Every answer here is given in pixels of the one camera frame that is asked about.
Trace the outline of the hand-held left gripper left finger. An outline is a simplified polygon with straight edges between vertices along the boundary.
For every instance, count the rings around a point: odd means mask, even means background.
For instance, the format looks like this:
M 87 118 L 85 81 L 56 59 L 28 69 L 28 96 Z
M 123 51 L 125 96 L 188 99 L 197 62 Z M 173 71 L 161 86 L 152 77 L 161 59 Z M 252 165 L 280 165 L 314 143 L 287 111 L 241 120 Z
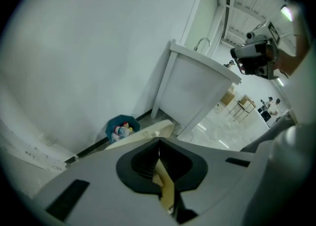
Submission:
M 164 210 L 157 195 L 136 193 L 118 178 L 118 159 L 147 142 L 141 140 L 85 157 L 46 184 L 34 201 L 46 209 L 74 180 L 82 180 L 87 181 L 89 186 L 65 219 L 68 225 L 177 225 Z

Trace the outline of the person's right hand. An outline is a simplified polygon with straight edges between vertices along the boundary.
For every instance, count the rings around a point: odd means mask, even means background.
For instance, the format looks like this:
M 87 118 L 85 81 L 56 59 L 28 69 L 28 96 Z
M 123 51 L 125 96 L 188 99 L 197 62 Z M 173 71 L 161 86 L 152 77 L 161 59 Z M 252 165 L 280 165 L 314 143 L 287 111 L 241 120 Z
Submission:
M 278 57 L 278 48 L 272 44 L 267 44 L 266 45 L 266 57 L 269 60 L 274 62 Z

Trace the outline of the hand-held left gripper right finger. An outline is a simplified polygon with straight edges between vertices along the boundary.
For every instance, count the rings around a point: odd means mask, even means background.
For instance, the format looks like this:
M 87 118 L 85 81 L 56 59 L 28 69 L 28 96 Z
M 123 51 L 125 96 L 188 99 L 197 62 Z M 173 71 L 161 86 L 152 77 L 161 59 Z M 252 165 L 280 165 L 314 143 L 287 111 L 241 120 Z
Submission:
M 197 216 L 187 226 L 244 226 L 249 203 L 262 179 L 270 143 L 262 142 L 255 153 L 202 147 L 168 140 L 205 159 L 208 171 L 197 189 L 181 194 L 185 207 Z

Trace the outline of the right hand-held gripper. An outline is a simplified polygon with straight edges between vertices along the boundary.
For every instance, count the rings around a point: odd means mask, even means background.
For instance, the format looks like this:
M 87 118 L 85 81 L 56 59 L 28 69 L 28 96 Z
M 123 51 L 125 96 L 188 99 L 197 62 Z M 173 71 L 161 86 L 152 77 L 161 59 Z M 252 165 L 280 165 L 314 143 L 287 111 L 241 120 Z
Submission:
M 246 34 L 245 44 L 230 50 L 230 54 L 237 59 L 237 65 L 242 74 L 256 75 L 268 80 L 277 79 L 274 74 L 273 62 L 266 57 L 266 45 L 272 44 L 278 48 L 280 36 L 273 23 L 268 20 L 257 25 Z

